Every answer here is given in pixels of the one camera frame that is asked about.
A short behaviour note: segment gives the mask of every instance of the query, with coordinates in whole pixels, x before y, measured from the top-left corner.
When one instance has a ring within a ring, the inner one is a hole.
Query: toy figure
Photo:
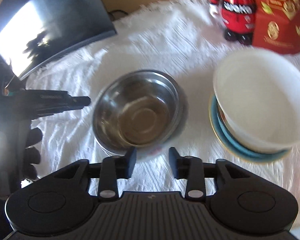
[[[255,0],[210,0],[210,14],[214,18],[221,14],[226,26],[224,38],[227,41],[239,41],[243,45],[252,44],[255,12]]]

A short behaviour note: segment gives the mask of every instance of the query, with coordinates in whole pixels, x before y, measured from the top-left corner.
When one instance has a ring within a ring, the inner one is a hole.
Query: figurine's foot
[[[236,41],[237,40],[237,34],[229,29],[225,30],[225,33],[223,34],[223,36],[227,41]]]
[[[238,41],[239,41],[242,45],[249,46],[249,45],[252,44],[252,36],[253,36],[252,33],[240,35]]]

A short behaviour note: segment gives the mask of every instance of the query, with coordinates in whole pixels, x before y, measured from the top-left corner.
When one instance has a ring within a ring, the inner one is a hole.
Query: wrinkled fabric
[[[93,109],[101,89],[116,78],[138,69],[157,69],[171,75],[184,89],[189,102],[189,118],[183,133],[157,158],[137,163],[129,180],[119,179],[119,193],[125,191],[185,191],[186,181],[175,180],[168,162],[168,148],[180,155],[192,155],[204,162],[227,159],[289,190],[298,200],[300,226],[300,145],[291,154],[273,163],[246,162],[226,151],[210,126],[208,102],[213,92],[212,75],[218,62],[239,43],[223,39],[218,23],[210,17],[207,0],[172,0],[143,7],[116,21],[118,35],[92,43],[47,64],[32,74],[28,89],[67,90],[72,96],[89,96],[91,105],[33,122],[44,134],[40,177],[78,159],[91,163],[107,157],[94,139]],[[300,54],[286,56],[300,70]],[[207,194],[215,192],[206,179]],[[96,195],[98,180],[91,183]]]

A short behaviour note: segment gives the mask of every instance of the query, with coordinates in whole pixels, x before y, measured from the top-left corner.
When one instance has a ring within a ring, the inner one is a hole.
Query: teal saucer
[[[245,160],[258,163],[276,161],[290,152],[290,149],[288,149],[273,154],[264,154],[247,149],[233,138],[229,130],[222,124],[221,120],[219,119],[217,111],[217,98],[215,95],[213,95],[209,106],[209,117],[211,125],[219,141],[229,152]]]

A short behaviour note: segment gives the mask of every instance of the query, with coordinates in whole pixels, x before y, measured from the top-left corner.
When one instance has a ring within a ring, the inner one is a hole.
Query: metal bowl
[[[186,99],[169,75],[154,70],[129,73],[113,82],[99,97],[93,131],[110,155],[124,155],[135,146],[149,153],[181,130]]]

